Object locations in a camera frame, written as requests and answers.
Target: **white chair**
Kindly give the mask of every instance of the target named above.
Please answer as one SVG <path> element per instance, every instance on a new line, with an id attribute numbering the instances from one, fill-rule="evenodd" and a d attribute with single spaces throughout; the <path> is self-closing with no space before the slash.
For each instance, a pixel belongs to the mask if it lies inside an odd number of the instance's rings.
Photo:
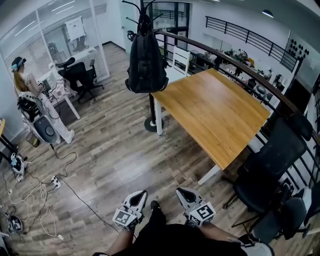
<path id="1" fill-rule="evenodd" d="M 176 46 L 174 47 L 172 66 L 165 69 L 166 77 L 169 78 L 169 83 L 188 76 L 189 60 L 190 51 L 182 50 Z M 176 66 L 176 62 L 185 65 L 185 70 Z"/>

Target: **metal railing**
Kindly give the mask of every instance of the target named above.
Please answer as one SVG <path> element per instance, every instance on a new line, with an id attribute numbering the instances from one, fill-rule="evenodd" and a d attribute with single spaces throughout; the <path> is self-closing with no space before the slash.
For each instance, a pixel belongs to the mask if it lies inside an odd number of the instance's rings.
<path id="1" fill-rule="evenodd" d="M 217 59 L 220 58 L 220 60 L 223 60 L 225 62 L 228 62 L 230 64 L 232 64 L 233 66 L 240 68 L 244 73 L 246 73 L 247 75 L 249 75 L 251 78 L 255 79 L 257 82 L 259 82 L 260 85 L 262 85 L 264 88 L 266 88 L 270 93 L 272 93 L 275 97 L 277 97 L 281 103 L 287 105 L 292 113 L 299 111 L 298 108 L 287 98 L 285 97 L 280 90 L 276 89 L 275 87 L 273 87 L 269 82 L 267 82 L 267 80 L 265 80 L 261 75 L 255 73 L 253 70 L 251 70 L 250 68 L 248 68 L 247 66 L 243 65 L 241 62 L 234 60 L 231 57 L 228 57 L 227 55 L 223 54 L 222 52 L 213 49 L 205 44 L 199 43 L 197 41 L 191 40 L 189 38 L 180 36 L 180 35 L 176 35 L 176 34 L 172 34 L 172 33 L 168 33 L 165 31 L 157 31 L 156 34 L 158 35 L 163 35 L 163 40 L 157 38 L 157 40 L 159 42 L 163 43 L 163 46 L 160 46 L 160 48 L 162 49 L 163 52 L 163 57 L 166 58 L 167 60 L 172 61 L 172 59 L 168 56 L 169 53 L 173 55 L 173 52 L 170 51 L 168 49 L 168 46 L 176 46 L 178 48 L 181 48 L 177 45 L 174 45 L 170 42 L 168 42 L 168 38 L 173 38 L 176 39 L 178 41 L 182 41 L 187 43 L 187 45 L 191 45 L 194 47 L 197 47 L 201 50 L 204 50 L 206 52 L 209 52 L 210 54 L 213 54 L 217 57 Z M 287 118 L 286 116 L 284 116 L 283 114 L 281 114 L 276 108 L 274 108 L 267 99 L 265 99 L 264 97 L 262 97 L 259 93 L 257 93 L 255 90 L 253 90 L 251 87 L 249 87 L 246 83 L 244 83 L 244 81 L 242 81 L 241 79 L 239 79 L 237 76 L 235 76 L 234 74 L 228 72 L 227 70 L 224 70 L 223 68 L 220 67 L 220 62 L 221 61 L 215 61 L 215 63 L 209 61 L 208 59 L 202 57 L 201 55 L 194 53 L 194 52 L 190 52 L 192 54 L 192 56 L 196 57 L 197 59 L 200 59 L 204 64 L 207 65 L 207 68 L 215 68 L 216 70 L 224 73 L 226 76 L 230 77 L 231 79 L 233 79 L 234 81 L 236 81 L 237 83 L 241 84 L 243 86 L 243 88 L 248 92 L 250 91 L 250 93 L 252 93 L 256 98 L 258 98 L 261 102 L 263 102 L 266 106 L 268 106 L 271 110 L 273 110 L 273 112 L 275 113 L 275 115 L 277 115 L 278 117 L 281 118 Z M 204 68 L 203 66 L 197 64 L 197 62 L 194 61 L 195 58 L 192 58 L 192 60 L 190 60 L 190 64 L 189 65 L 189 69 L 188 72 L 190 74 L 195 74 L 196 71 L 192 70 L 191 67 L 195 66 L 198 68 L 199 71 L 204 71 L 207 68 Z M 263 134 L 264 137 L 266 137 L 266 139 L 268 139 L 268 136 L 266 136 L 265 132 L 264 132 L 264 127 L 261 128 L 260 133 Z M 256 134 L 256 138 L 263 144 L 265 145 L 266 142 L 258 135 Z M 318 148 L 320 149 L 320 140 L 318 137 L 318 134 L 313 131 L 312 132 L 312 138 L 315 141 L 315 144 L 318 146 Z M 318 177 L 319 177 L 319 173 L 320 173 L 320 164 L 319 164 L 319 160 L 316 160 L 315 156 L 312 154 L 312 152 L 310 151 L 309 148 L 307 148 L 307 152 L 310 154 L 313 162 L 314 162 L 314 168 L 312 169 L 312 171 L 310 170 L 310 168 L 308 167 L 308 165 L 306 164 L 305 160 L 300 157 L 300 160 L 303 164 L 303 166 L 305 167 L 307 173 L 310 175 L 310 179 L 309 179 L 309 183 L 306 181 L 306 179 L 303 177 L 303 175 L 301 174 L 301 172 L 298 170 L 297 166 L 295 164 L 292 165 L 293 169 L 296 171 L 298 177 L 300 178 L 300 180 L 302 181 L 302 183 L 305 186 L 312 186 L 314 183 L 316 183 L 318 181 Z M 296 180 L 292 177 L 292 174 L 287 170 L 286 171 L 287 176 L 290 178 L 290 180 L 292 181 L 292 183 L 295 185 L 295 187 L 299 190 L 301 189 L 301 187 L 297 184 Z"/>
<path id="2" fill-rule="evenodd" d="M 162 9 L 154 9 L 153 16 L 157 17 L 158 15 L 163 14 L 161 18 L 174 20 L 175 19 L 175 11 L 174 10 L 162 10 Z M 178 11 L 178 20 L 182 21 L 184 19 L 185 13 L 183 11 Z"/>
<path id="3" fill-rule="evenodd" d="M 218 30 L 239 40 L 244 41 L 246 44 L 250 44 L 264 53 L 268 54 L 270 57 L 274 58 L 280 62 L 284 67 L 286 67 L 291 72 L 294 70 L 297 59 L 292 56 L 285 49 L 281 48 L 274 42 L 266 39 L 265 37 L 252 32 L 242 26 L 236 24 L 206 16 L 206 28 L 211 28 Z"/>

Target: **power strip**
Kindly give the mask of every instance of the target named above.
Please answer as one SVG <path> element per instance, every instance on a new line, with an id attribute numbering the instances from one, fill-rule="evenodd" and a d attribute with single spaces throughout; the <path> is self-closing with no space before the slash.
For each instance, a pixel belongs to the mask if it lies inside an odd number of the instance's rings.
<path id="1" fill-rule="evenodd" d="M 60 181 L 57 179 L 56 176 L 53 176 L 53 177 L 51 178 L 51 181 L 53 182 L 54 186 L 55 186 L 57 189 L 59 189 L 59 188 L 61 187 L 61 183 L 60 183 Z"/>

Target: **ceiling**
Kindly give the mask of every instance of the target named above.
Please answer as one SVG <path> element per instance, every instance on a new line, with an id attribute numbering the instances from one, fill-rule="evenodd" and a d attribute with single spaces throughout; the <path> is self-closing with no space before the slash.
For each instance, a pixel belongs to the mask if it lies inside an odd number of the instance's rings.
<path id="1" fill-rule="evenodd" d="M 267 9 L 274 19 L 310 44 L 320 53 L 320 8 L 314 0 L 198 0 L 226 3 L 261 13 Z"/>

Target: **wooden handrail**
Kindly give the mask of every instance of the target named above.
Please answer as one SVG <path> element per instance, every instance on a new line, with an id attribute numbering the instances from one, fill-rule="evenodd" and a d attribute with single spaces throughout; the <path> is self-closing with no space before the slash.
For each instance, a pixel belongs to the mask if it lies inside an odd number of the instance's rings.
<path id="1" fill-rule="evenodd" d="M 195 47 L 198 47 L 202 50 L 205 50 L 206 52 L 209 52 L 211 54 L 214 54 L 216 56 L 221 57 L 224 60 L 227 60 L 232 65 L 236 66 L 237 68 L 240 68 L 243 72 L 248 74 L 250 77 L 254 78 L 256 81 L 259 82 L 263 87 L 265 87 L 269 92 L 271 92 L 275 97 L 277 97 L 280 102 L 286 104 L 293 112 L 300 111 L 295 104 L 293 104 L 285 95 L 281 93 L 281 91 L 275 87 L 273 87 L 262 75 L 257 74 L 254 72 L 251 68 L 248 66 L 242 64 L 240 61 L 235 60 L 224 53 L 213 49 L 203 43 L 200 43 L 198 41 L 192 40 L 190 38 L 186 38 L 181 35 L 169 33 L 166 31 L 157 30 L 155 31 L 155 34 L 168 36 L 174 39 L 178 39 L 182 42 L 185 42 L 187 44 L 193 45 Z M 315 143 L 320 147 L 320 138 L 318 137 L 318 134 L 315 130 L 312 131 L 312 138 L 314 139 Z"/>

